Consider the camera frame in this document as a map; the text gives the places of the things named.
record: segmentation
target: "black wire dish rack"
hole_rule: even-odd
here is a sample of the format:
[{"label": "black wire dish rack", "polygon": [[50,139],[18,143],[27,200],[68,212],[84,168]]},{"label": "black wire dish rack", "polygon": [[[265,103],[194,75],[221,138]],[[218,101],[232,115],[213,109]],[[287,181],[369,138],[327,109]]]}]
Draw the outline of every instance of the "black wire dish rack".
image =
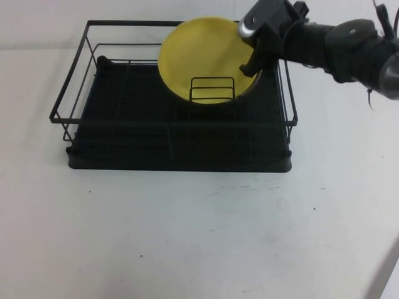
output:
[{"label": "black wire dish rack", "polygon": [[156,60],[162,40],[180,23],[87,23],[50,114],[51,122],[63,126],[64,141],[71,143],[67,147],[69,166],[289,171],[290,135],[297,112],[287,63],[283,63],[286,76],[278,62],[265,67],[255,86],[240,97],[235,96],[233,78],[219,78],[221,86],[209,86],[209,90],[230,90],[231,96],[224,98],[228,102],[215,105],[200,104],[203,98],[193,96],[197,88],[204,88],[196,83],[207,79],[193,78],[187,91],[190,101],[186,101],[165,86]]}]

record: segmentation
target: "cable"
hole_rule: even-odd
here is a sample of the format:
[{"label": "cable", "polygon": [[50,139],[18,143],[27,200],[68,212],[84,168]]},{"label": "cable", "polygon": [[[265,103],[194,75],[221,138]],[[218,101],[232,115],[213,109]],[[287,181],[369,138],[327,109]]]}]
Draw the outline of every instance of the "cable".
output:
[{"label": "cable", "polygon": [[368,89],[367,93],[368,93],[368,105],[370,106],[370,108],[374,111],[373,107],[372,107],[372,89]]},{"label": "cable", "polygon": [[397,16],[395,17],[395,22],[393,23],[393,30],[395,31],[395,34],[398,37],[398,23],[399,23],[399,8],[397,12]]},{"label": "cable", "polygon": [[375,10],[377,11],[377,16],[381,22],[381,25],[384,29],[385,33],[385,38],[388,40],[393,40],[396,37],[396,32],[391,26],[391,23],[389,21],[389,16],[388,16],[388,10],[387,7],[384,4],[378,5],[375,3],[375,0],[373,0]]}]

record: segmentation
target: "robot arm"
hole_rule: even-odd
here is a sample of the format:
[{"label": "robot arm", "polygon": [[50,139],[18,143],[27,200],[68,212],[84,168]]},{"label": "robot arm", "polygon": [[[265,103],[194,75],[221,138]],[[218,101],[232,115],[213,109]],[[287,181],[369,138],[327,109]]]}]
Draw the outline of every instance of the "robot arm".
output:
[{"label": "robot arm", "polygon": [[270,61],[284,59],[323,68],[338,83],[358,81],[399,100],[399,40],[385,6],[377,9],[385,37],[369,20],[319,25],[306,19],[304,2],[258,0],[238,24],[240,37],[254,48],[241,70],[252,77]]}]

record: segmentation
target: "yellow bowl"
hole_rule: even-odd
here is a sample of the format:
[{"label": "yellow bowl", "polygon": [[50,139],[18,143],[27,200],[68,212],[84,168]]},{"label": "yellow bowl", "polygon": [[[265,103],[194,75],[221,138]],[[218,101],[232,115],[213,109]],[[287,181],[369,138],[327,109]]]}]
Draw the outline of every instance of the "yellow bowl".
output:
[{"label": "yellow bowl", "polygon": [[[233,80],[220,77],[234,78],[236,97],[248,90],[256,76],[244,76],[239,67],[248,62],[253,49],[241,40],[236,28],[235,22],[218,17],[181,23],[165,39],[158,57],[166,86],[185,100],[190,100],[191,84],[199,87],[192,90],[192,99],[200,104],[231,101]],[[192,80],[198,77],[208,78]]]}]

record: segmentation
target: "drip tray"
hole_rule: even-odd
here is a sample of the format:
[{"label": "drip tray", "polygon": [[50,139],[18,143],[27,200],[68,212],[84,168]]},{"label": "drip tray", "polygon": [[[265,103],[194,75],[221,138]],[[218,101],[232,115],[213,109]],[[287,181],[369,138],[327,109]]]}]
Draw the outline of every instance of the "drip tray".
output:
[{"label": "drip tray", "polygon": [[69,165],[286,172],[291,152],[279,88],[273,65],[262,71],[247,94],[228,103],[203,105],[171,93],[156,64],[99,57],[83,122],[67,148]]}]

